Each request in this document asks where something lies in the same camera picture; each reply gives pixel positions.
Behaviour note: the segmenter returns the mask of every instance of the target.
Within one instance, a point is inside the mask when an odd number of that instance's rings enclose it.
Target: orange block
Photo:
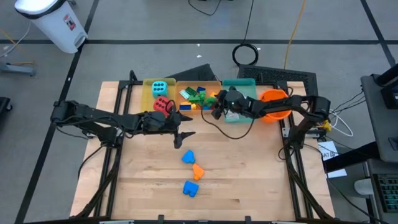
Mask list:
[[[192,165],[193,169],[193,179],[200,180],[201,177],[205,174],[205,170],[203,170],[198,164]]]

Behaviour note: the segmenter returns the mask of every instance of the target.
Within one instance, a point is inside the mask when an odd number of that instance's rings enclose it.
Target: red die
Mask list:
[[[156,98],[154,103],[154,110],[162,112],[164,116],[167,118],[169,116],[169,113],[167,111],[170,111],[173,107],[172,103],[169,103],[167,105],[169,101],[170,100],[165,96],[160,96]]]

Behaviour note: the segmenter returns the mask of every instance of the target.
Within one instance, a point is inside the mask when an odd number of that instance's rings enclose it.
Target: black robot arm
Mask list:
[[[231,86],[229,91],[221,90],[216,95],[218,101],[215,109],[211,112],[215,119],[219,119],[224,111],[238,113],[248,118],[258,119],[266,114],[293,110],[303,115],[304,119],[299,125],[289,129],[289,145],[303,148],[305,134],[317,123],[328,119],[330,101],[320,96],[298,96],[293,95],[281,100],[263,102],[251,97],[245,97],[242,93]]]
[[[174,148],[182,145],[182,140],[195,132],[178,133],[182,121],[192,118],[176,111],[173,105],[170,115],[166,118],[162,112],[151,111],[138,114],[118,115],[107,111],[97,110],[76,101],[57,101],[51,115],[51,122],[57,126],[76,126],[86,136],[95,135],[108,147],[120,144],[121,136],[131,138],[136,134],[173,134]]]

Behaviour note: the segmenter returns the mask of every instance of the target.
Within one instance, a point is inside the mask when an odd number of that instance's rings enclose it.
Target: blue block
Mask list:
[[[167,83],[164,81],[153,82],[152,95],[154,98],[158,98],[159,96],[167,96]]]
[[[181,158],[184,163],[195,163],[195,155],[191,150],[188,150]]]
[[[191,105],[180,105],[180,110],[191,110]]]
[[[184,185],[184,189],[182,190],[182,193],[187,194],[191,197],[194,197],[199,189],[199,185],[194,184],[190,181],[186,181]]]
[[[200,91],[205,91],[206,90],[206,88],[203,88],[203,87],[200,87],[200,86],[198,86],[198,88],[197,88],[197,92],[199,93]]]

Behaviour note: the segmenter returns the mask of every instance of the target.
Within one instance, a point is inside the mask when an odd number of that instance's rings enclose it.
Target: white cable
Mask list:
[[[29,25],[27,26],[27,30],[26,30],[25,34],[21,37],[21,39],[19,39],[18,42],[16,42],[16,44],[14,44],[9,50],[7,50],[7,51],[4,52],[2,55],[0,55],[0,58],[5,57],[7,54],[11,53],[11,52],[14,50],[14,48],[19,44],[19,42],[20,42],[21,40],[23,40],[23,39],[27,36],[27,34],[28,34],[29,31],[30,31],[30,25],[31,25],[31,23],[32,23],[32,22],[29,21]]]
[[[336,130],[336,131],[340,132],[341,134],[344,134],[345,136],[348,136],[348,137],[353,137],[354,136],[354,132],[351,130],[351,128],[349,128],[348,124],[342,118],[340,118],[334,110],[329,110],[329,113],[335,115],[335,118],[336,118],[336,122],[334,124],[330,124],[332,129],[334,129],[334,130]],[[349,134],[345,133],[344,131],[342,131],[342,130],[340,130],[338,128],[336,128],[336,125],[337,125],[339,120],[343,123],[344,126],[346,126],[346,128],[349,131]]]

